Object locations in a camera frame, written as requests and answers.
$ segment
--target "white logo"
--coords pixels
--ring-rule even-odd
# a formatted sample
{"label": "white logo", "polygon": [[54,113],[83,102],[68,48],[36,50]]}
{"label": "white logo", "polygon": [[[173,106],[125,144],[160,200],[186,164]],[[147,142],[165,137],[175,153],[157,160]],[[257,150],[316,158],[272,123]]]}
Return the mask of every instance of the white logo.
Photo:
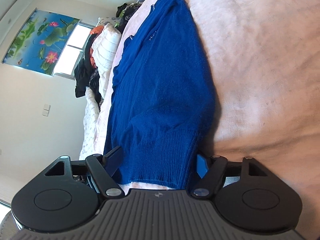
{"label": "white logo", "polygon": [[158,193],[155,194],[155,196],[156,196],[156,197],[162,197],[163,194],[162,194],[161,192],[158,192]]}

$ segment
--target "orange garment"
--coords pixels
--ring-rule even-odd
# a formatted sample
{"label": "orange garment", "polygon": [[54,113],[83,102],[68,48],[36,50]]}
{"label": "orange garment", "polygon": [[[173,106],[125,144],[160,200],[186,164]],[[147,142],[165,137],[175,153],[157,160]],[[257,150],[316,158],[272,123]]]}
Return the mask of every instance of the orange garment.
{"label": "orange garment", "polygon": [[[100,25],[100,26],[97,26],[97,27],[94,27],[91,31],[90,31],[90,34],[95,34],[97,33],[97,36],[94,38],[94,40],[102,33],[104,29],[104,26],[103,25]],[[92,53],[93,53],[93,49],[90,48],[90,61],[91,61],[91,65],[93,68],[96,68],[96,63],[94,61],[94,58],[92,57]]]}

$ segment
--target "blue sweater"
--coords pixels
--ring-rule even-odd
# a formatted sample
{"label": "blue sweater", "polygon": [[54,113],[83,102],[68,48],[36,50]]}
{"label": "blue sweater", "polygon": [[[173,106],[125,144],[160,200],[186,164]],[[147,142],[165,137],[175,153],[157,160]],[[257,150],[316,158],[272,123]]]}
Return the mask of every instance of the blue sweater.
{"label": "blue sweater", "polygon": [[104,153],[121,146],[119,184],[187,186],[214,114],[214,87],[184,0],[158,0],[114,69]]}

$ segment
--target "ribbed hem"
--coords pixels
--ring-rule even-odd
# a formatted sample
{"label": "ribbed hem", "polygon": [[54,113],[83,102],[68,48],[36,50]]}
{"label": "ribbed hem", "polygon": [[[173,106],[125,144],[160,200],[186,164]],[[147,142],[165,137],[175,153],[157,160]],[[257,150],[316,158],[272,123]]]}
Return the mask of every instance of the ribbed hem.
{"label": "ribbed hem", "polygon": [[140,141],[131,147],[130,162],[120,168],[120,184],[144,182],[185,189],[197,148],[197,133],[191,130],[167,132],[156,141]]}

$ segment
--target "pink bedsheet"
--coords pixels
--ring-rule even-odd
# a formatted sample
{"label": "pink bedsheet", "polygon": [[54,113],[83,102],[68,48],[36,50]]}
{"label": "pink bedsheet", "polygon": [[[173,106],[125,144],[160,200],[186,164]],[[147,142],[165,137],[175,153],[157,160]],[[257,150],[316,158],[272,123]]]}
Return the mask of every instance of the pink bedsheet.
{"label": "pink bedsheet", "polygon": [[[130,19],[135,35],[157,0]],[[303,201],[297,230],[320,236],[320,0],[186,0],[196,22],[217,90],[207,154],[240,161],[252,155]],[[97,121],[95,151],[103,153],[112,94]]]}

